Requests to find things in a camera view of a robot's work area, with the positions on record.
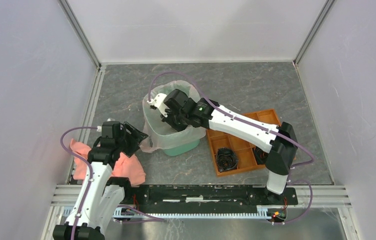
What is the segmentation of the translucent pink trash bag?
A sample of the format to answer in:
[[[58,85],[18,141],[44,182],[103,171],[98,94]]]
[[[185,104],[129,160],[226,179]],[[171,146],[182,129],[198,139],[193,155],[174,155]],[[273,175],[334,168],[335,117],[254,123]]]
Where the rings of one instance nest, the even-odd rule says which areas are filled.
[[[177,80],[170,83],[157,86],[151,90],[151,98],[157,94],[169,94],[172,90],[179,89],[195,101],[200,100],[200,95],[193,85],[184,81]],[[147,104],[148,95],[142,100],[142,109],[144,115],[143,132],[149,137],[142,141],[140,149],[145,153],[152,153],[156,150],[162,150],[168,156],[177,156],[196,148],[200,140],[205,137],[206,129],[188,126],[185,130],[177,132],[167,123],[162,122],[160,112],[150,108]]]

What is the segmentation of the green plastic trash bin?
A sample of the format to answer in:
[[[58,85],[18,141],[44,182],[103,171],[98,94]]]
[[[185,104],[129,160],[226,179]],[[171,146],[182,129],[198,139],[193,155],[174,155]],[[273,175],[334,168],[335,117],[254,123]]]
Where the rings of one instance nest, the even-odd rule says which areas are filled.
[[[161,123],[155,132],[160,136],[154,144],[168,156],[177,156],[196,148],[205,129],[187,124],[190,112],[200,100],[198,91],[186,81],[178,80],[153,89],[152,101],[162,101]]]

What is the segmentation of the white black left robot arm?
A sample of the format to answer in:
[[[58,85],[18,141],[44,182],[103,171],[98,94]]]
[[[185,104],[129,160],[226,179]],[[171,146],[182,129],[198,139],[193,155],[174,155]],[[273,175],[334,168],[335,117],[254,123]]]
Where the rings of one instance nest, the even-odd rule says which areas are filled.
[[[65,150],[86,164],[87,170],[77,200],[63,224],[54,227],[55,240],[103,240],[118,205],[133,197],[127,177],[112,176],[120,154],[131,157],[148,135],[128,122],[105,121],[91,127],[101,133],[87,158]]]

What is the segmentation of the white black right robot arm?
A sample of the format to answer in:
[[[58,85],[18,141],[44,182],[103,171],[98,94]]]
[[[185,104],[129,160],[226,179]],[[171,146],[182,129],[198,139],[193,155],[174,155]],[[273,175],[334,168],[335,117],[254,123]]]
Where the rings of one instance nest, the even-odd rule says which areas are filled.
[[[263,123],[237,114],[206,97],[195,101],[179,89],[169,94],[157,94],[149,105],[158,109],[162,121],[178,132],[188,126],[204,128],[254,145],[265,155],[262,161],[269,171],[265,199],[271,204],[284,199],[288,175],[298,149],[292,125],[287,122],[280,125]]]

